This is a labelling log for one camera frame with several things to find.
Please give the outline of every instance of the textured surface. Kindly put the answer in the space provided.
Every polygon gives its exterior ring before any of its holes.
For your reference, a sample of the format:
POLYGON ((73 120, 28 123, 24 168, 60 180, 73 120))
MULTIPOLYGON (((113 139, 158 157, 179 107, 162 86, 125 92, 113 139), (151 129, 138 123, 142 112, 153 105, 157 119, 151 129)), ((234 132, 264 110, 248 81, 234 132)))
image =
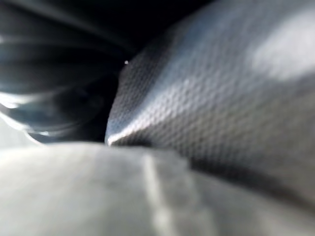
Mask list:
POLYGON ((210 4, 125 68, 106 141, 314 204, 314 51, 313 0, 210 4))
POLYGON ((314 216, 191 172, 170 151, 67 144, 0 153, 3 236, 310 236, 314 216))

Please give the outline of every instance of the gray fabric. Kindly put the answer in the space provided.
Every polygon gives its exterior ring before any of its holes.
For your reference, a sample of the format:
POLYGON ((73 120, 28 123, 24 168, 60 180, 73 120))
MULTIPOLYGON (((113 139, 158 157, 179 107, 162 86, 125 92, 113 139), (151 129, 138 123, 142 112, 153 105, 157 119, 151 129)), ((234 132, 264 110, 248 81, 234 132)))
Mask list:
POLYGON ((313 208, 314 52, 313 0, 210 4, 126 66, 106 142, 172 148, 313 208))
POLYGON ((0 153, 3 236, 310 236, 314 216, 191 172, 170 151, 67 144, 0 153))

